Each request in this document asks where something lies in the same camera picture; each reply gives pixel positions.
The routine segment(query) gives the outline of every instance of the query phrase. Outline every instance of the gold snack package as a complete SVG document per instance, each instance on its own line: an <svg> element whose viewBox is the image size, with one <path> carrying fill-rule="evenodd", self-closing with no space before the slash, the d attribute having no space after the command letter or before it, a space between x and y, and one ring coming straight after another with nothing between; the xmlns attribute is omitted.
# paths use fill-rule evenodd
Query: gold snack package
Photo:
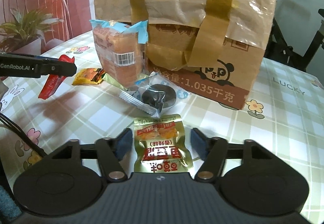
<svg viewBox="0 0 324 224"><path fill-rule="evenodd" d="M137 152L134 172L179 173L193 167L179 114L135 119L134 144Z"/></svg>
<svg viewBox="0 0 324 224"><path fill-rule="evenodd" d="M72 85L100 84L106 72L103 69L82 69L75 77Z"/></svg>

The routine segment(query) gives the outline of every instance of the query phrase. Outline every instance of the checkered tablecloth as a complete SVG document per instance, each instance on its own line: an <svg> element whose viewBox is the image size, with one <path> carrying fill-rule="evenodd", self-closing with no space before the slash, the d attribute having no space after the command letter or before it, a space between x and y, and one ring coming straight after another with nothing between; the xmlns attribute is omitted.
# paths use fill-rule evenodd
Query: checkered tablecloth
<svg viewBox="0 0 324 224"><path fill-rule="evenodd" d="M74 56L78 71L100 67L92 32L73 38L44 56L58 58L61 54ZM105 82L72 86L74 77L66 78L49 99L38 99L46 79L6 79L9 91L15 88L18 92L11 102L9 97L3 113L47 153L69 139L90 144L108 135L116 137L124 128L132 128L135 117L146 116L121 100L119 89ZM190 128L198 127L209 137L220 136L231 143L253 139L307 179L310 193L302 215L312 223L324 221L324 90L315 77L264 58L243 110L191 94L168 113L178 113L183 118L186 146L195 160L191 174L202 161L191 149ZM35 161L29 147L5 128L0 128L0 155L11 186ZM128 173L135 159L133 150L122 161ZM239 163L228 160L225 172ZM95 161L87 160L84 164L98 172Z"/></svg>

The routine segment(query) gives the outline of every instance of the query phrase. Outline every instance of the table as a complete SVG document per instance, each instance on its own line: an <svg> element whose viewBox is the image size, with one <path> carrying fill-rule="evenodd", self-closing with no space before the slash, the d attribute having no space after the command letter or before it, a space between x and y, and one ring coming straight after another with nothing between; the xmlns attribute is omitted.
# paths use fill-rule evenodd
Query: table
<svg viewBox="0 0 324 224"><path fill-rule="evenodd" d="M43 54L75 57L78 71L100 67L92 32L73 38ZM119 89L100 85L72 86L68 77L47 100L38 99L47 77L8 78L4 83L17 93L3 113L16 122L39 146L50 153L69 139L82 144L132 128L135 117L146 114L121 100ZM264 58L248 102L233 110L217 102L190 94L168 114L182 116L186 146L194 159L192 175L202 161L190 146L190 129L198 127L209 137L220 136L231 143L253 139L299 171L308 181L310 193L302 215L312 223L324 220L324 90L317 78ZM0 154L9 184L37 159L11 131L0 128ZM134 150L121 162L129 174L136 159ZM225 172L238 166L228 160ZM95 161L84 164L99 172Z"/></svg>

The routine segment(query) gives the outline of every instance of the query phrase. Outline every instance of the chair backrest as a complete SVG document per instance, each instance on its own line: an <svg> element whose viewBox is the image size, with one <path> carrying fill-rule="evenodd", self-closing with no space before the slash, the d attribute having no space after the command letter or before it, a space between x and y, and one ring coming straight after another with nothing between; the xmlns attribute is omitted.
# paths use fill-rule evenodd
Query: chair backrest
<svg viewBox="0 0 324 224"><path fill-rule="evenodd" d="M21 13L24 9L29 12L42 8L44 12L53 14L53 18L63 19L63 22L52 25L52 32L45 33L46 42L54 38L62 41L70 39L71 23L65 0L0 0L0 24L12 21L10 8Z"/></svg>

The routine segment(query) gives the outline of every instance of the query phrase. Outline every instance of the bunny print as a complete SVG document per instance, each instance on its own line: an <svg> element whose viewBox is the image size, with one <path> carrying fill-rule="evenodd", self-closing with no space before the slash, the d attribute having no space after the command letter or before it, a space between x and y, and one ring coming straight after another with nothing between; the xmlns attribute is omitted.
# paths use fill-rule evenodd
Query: bunny print
<svg viewBox="0 0 324 224"><path fill-rule="evenodd" d="M8 107L9 103L12 102L14 97L18 96L25 90L24 88L17 88L18 85L14 86L10 91L7 92L7 94L4 95L0 101L2 103L1 112Z"/></svg>

